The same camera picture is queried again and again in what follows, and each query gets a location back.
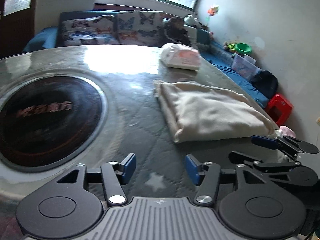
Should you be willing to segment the cream long-sleeve garment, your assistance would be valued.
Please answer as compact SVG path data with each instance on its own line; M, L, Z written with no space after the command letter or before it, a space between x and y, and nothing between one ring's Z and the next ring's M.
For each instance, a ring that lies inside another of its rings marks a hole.
M275 124L248 98L196 82L153 81L174 143L270 136Z

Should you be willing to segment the white and pink socks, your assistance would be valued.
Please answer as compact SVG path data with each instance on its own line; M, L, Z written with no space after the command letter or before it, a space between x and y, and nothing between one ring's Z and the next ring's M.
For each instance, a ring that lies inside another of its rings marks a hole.
M295 132L286 126L280 126L278 130L274 131L274 135L278 150L295 161L297 157L297 145L293 140L296 136Z

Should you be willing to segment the red plastic stool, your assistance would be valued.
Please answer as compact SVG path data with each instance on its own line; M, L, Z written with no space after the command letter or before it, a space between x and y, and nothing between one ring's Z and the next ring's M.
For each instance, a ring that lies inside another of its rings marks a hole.
M277 93L267 104L265 111L275 121L284 123L293 110L293 104Z

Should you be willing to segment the black bag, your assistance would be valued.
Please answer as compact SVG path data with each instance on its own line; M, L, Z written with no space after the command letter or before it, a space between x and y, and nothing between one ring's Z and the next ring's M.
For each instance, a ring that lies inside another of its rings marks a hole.
M277 78L268 70L260 70L249 82L268 100L275 96L279 86Z

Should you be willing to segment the round black induction cooktop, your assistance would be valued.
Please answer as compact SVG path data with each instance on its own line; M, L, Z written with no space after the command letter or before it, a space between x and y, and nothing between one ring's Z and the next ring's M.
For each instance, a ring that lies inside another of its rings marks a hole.
M42 172L72 160L99 134L105 93L77 76L50 76L9 91L1 105L1 161L21 172Z

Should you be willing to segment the clear plastic storage box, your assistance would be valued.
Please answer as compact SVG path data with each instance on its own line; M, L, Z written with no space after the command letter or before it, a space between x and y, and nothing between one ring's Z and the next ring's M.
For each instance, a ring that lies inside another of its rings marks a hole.
M251 78L253 78L260 71L260 68L258 68L255 64L250 63L238 54L234 55L231 68L247 81L250 81Z

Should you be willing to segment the green plastic bowl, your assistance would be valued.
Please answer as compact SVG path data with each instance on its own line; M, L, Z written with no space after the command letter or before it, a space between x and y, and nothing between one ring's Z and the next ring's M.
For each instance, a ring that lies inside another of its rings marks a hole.
M252 52L252 47L246 43L236 43L235 50L241 55L250 54Z

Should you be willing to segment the blue sofa bench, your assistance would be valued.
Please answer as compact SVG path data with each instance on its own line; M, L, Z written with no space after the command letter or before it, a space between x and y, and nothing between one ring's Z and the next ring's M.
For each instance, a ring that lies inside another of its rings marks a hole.
M248 77L240 70L232 69L232 63L240 59L239 55L226 54L212 44L209 32L196 29L196 39L191 41L191 27L186 24L181 29L174 27L179 17L164 20L161 11L73 11L63 12L57 27L43 29L25 46L24 52L50 49L62 46L80 46L90 44L126 44L135 46L162 47L167 43L177 43L197 49L209 63L217 66L262 108L270 100L270 89L261 82L260 69L254 68Z

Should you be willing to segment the white pink tissue pack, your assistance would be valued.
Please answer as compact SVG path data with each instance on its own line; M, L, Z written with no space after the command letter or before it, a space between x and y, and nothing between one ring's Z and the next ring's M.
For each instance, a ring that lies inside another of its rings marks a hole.
M201 66L199 51L183 44L167 43L163 45L159 59L170 68L199 70Z

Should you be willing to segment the white plush toy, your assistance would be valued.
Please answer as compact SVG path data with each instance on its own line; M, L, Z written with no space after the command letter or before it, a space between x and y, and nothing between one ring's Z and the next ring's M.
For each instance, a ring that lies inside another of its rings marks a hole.
M201 24L198 18L195 18L193 15L189 14L184 18L184 24L194 27L194 28L201 28Z

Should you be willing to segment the dark brown stuffed toy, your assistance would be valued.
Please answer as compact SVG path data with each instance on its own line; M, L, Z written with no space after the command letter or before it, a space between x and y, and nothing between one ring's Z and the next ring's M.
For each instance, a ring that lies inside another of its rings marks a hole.
M164 37L168 43L191 45L188 32L184 28L184 18L172 17L164 23Z

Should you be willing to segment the butterfly pattern cushion left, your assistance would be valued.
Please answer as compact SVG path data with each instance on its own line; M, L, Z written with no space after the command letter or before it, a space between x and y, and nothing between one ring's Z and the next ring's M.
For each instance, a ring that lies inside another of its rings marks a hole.
M67 20L61 27L64 46L119 44L112 15Z

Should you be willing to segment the butterfly pattern cushion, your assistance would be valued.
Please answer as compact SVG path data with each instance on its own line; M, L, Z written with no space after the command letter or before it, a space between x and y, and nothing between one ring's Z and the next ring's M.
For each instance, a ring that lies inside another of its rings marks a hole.
M121 11L117 14L120 44L161 47L163 45L162 11Z
M119 44L112 15L67 20L61 27L64 46Z

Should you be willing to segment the butterfly pattern cushion right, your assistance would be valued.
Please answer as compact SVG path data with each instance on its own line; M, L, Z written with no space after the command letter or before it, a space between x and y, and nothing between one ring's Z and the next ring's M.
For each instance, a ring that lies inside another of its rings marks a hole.
M117 14L120 44L161 47L163 45L162 11L121 11Z

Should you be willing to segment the dark wooden door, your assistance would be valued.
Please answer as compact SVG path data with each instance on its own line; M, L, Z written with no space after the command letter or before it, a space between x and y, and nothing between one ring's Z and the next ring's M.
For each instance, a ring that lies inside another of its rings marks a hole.
M1 0L1 58L22 52L35 31L36 0Z

